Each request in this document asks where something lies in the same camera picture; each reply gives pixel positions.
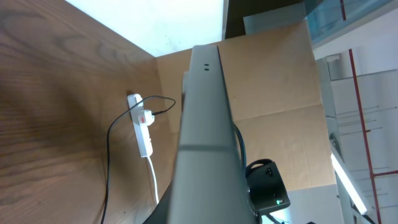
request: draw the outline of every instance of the power socket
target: power socket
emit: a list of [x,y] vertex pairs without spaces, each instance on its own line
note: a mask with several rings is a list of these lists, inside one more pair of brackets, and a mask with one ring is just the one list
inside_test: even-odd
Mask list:
[[[127,96],[129,108],[142,100],[140,94],[132,94]],[[144,110],[144,102],[137,105],[130,111],[132,124],[136,132],[136,138],[141,157],[149,157],[153,153],[152,143],[149,137],[148,125],[154,121],[154,116],[149,110]]]

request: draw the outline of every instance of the red pipe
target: red pipe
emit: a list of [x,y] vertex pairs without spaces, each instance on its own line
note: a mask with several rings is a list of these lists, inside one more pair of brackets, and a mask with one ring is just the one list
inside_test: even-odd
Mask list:
[[382,176],[382,175],[390,175],[390,174],[398,174],[398,170],[390,171],[390,172],[383,172],[383,173],[378,173],[378,174],[373,174],[373,177],[379,177],[379,176]]
[[340,0],[341,14],[343,15],[343,21],[347,20],[346,9],[344,8],[344,0]]
[[363,112],[362,112],[361,97],[359,95],[359,86],[358,86],[358,79],[356,77],[353,50],[349,49],[348,52],[349,52],[349,60],[351,62],[351,69],[353,71],[356,101],[358,103],[359,117],[361,118],[362,133],[363,133],[363,139],[364,139],[364,142],[365,142],[366,157],[368,158],[369,174],[370,174],[370,178],[371,178],[371,182],[372,182],[372,190],[373,190],[374,203],[376,205],[377,220],[379,221],[379,224],[381,224],[381,216],[380,216],[380,210],[379,210],[379,200],[377,199],[376,183],[374,181],[374,173],[373,173],[373,166],[372,166],[372,160],[371,160],[371,153],[370,153],[370,150],[369,150],[368,136],[366,135],[365,119],[364,119]]

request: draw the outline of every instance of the tube light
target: tube light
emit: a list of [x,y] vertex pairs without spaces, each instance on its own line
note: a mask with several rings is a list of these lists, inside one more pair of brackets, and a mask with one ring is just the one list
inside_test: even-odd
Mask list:
[[362,191],[360,191],[358,185],[354,181],[354,178],[349,173],[347,167],[345,166],[343,160],[340,155],[334,149],[331,144],[331,163],[333,168],[335,169],[338,177],[344,185],[344,188],[347,190],[351,200],[356,205],[356,208],[360,212],[361,215],[366,214],[372,208],[366,198],[363,196]]

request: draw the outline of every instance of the white ceiling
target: white ceiling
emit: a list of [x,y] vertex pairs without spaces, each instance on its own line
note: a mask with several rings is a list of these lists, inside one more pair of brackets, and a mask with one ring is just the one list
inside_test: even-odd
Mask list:
[[221,40],[223,0],[67,0],[158,57]]

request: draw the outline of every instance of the white cable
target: white cable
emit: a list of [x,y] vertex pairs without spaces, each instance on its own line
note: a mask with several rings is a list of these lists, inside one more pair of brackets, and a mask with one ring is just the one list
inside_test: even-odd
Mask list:
[[152,161],[149,156],[147,156],[150,169],[152,171],[152,176],[154,177],[154,186],[155,186],[155,199],[156,199],[156,204],[159,203],[159,196],[157,195],[157,183],[156,183],[156,175],[155,175],[155,170],[154,170],[154,165],[152,164]]

